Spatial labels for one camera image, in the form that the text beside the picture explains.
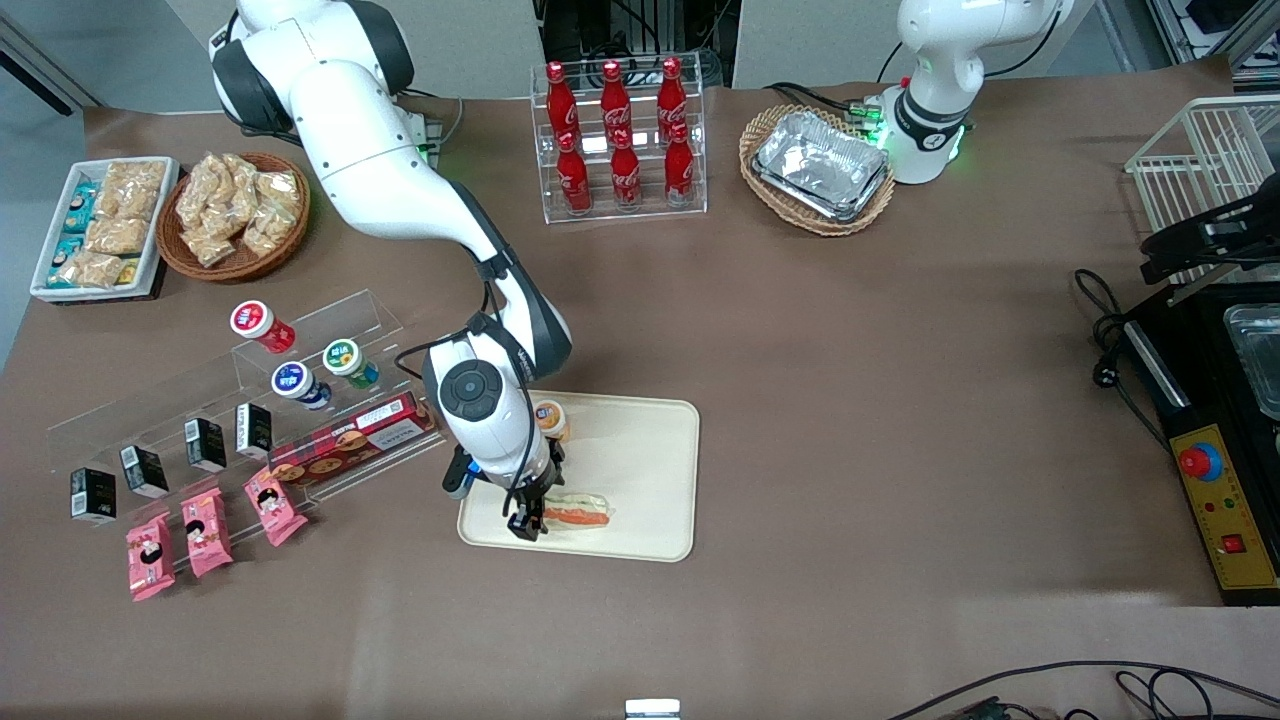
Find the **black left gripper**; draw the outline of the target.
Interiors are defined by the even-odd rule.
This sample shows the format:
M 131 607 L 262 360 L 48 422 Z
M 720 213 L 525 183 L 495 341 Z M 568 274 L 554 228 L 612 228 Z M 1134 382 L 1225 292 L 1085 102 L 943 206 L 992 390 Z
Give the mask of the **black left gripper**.
M 1174 223 L 1149 237 L 1140 274 L 1147 284 L 1217 264 L 1245 269 L 1277 261 L 1277 197 L 1245 197 Z

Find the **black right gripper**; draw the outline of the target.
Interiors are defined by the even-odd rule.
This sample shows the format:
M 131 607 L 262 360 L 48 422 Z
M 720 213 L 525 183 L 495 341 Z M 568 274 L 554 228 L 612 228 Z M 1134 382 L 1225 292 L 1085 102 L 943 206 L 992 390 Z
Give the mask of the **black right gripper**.
M 502 512 L 511 512 L 507 518 L 507 529 L 521 541 L 531 542 L 532 537 L 538 538 L 549 532 L 543 497 L 554 486 L 564 483 L 561 471 L 564 461 L 563 445 L 547 445 L 547 450 L 549 459 L 541 473 L 534 474 L 526 470 L 525 475 L 506 491 Z

